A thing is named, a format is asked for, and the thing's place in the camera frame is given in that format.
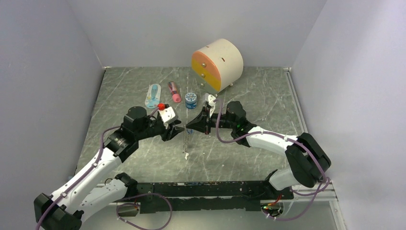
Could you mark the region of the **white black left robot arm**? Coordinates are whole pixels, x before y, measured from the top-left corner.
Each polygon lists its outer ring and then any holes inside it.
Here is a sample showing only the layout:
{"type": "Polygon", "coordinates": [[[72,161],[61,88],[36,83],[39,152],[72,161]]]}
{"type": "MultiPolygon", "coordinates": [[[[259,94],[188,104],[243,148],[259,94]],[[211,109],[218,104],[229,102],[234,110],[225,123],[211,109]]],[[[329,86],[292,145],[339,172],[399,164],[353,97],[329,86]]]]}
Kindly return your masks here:
{"type": "Polygon", "coordinates": [[[126,173],[116,175],[108,184],[97,184],[113,169],[124,163],[139,147],[139,141],[161,136],[173,139],[184,129],[176,110],[159,104],[148,115],[145,108],[131,107],[120,126],[111,127],[113,133],[100,136],[100,147],[84,168],[59,189],[47,195],[41,193],[34,200],[36,229],[78,230],[82,223],[118,200],[132,201],[138,194],[138,182],[126,173]]]}

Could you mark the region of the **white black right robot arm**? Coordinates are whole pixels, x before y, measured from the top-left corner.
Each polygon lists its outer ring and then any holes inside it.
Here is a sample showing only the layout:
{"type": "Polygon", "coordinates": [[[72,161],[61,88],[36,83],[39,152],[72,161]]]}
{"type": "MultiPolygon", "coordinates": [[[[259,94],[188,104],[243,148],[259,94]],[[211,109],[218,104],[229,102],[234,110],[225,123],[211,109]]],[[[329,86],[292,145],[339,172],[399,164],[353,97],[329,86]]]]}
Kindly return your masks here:
{"type": "Polygon", "coordinates": [[[186,127],[206,135],[220,128],[231,129],[231,142],[284,156],[288,168],[276,170],[265,179],[263,192],[267,198],[275,199],[283,189],[293,185],[312,188],[318,182],[327,182],[325,173],[331,160],[312,135],[306,132],[298,136],[283,135],[263,129],[246,118],[239,101],[228,103],[224,114],[214,113],[207,103],[186,127]]]}

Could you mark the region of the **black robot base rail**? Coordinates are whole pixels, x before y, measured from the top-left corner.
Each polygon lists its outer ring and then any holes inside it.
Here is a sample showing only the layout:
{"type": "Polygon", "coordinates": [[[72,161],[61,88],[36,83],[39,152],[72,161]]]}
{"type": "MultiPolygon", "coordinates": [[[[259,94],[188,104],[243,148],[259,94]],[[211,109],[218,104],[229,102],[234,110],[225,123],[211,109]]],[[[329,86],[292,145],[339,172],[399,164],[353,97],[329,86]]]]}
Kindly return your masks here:
{"type": "Polygon", "coordinates": [[[121,202],[140,205],[142,214],[165,211],[259,211],[266,202],[292,200],[289,188],[278,191],[266,181],[139,183],[126,173],[115,179],[126,187],[121,202]]]}

